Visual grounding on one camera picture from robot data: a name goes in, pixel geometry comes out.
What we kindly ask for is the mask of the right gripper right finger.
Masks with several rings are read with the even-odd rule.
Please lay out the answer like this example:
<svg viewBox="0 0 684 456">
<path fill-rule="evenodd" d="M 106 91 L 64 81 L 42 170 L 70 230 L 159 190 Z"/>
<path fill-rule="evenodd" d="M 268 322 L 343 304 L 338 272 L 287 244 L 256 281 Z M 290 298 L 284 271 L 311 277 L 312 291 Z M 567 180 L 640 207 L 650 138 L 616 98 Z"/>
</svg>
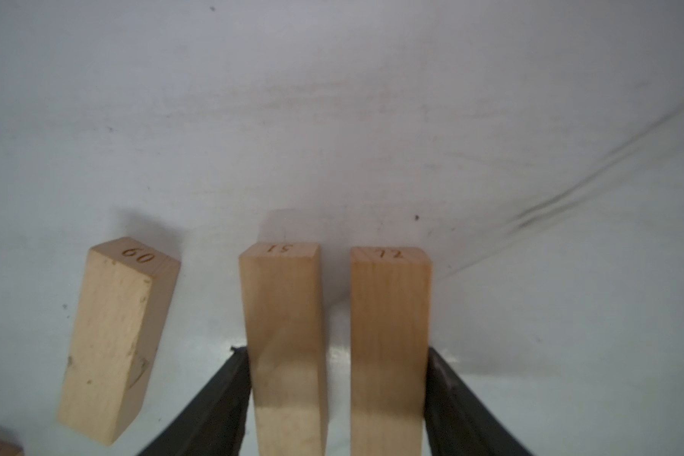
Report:
<svg viewBox="0 0 684 456">
<path fill-rule="evenodd" d="M 424 418 L 432 455 L 531 456 L 433 348 L 427 364 Z"/>
</svg>

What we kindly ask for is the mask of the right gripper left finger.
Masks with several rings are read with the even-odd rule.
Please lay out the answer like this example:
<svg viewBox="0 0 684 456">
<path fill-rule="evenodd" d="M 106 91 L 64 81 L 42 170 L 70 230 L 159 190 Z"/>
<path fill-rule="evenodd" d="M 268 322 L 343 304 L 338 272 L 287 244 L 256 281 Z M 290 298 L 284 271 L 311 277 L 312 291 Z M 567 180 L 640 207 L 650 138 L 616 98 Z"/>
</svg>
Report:
<svg viewBox="0 0 684 456">
<path fill-rule="evenodd" d="M 248 351 L 233 347 L 230 358 L 140 456 L 239 455 L 251 391 Z"/>
</svg>

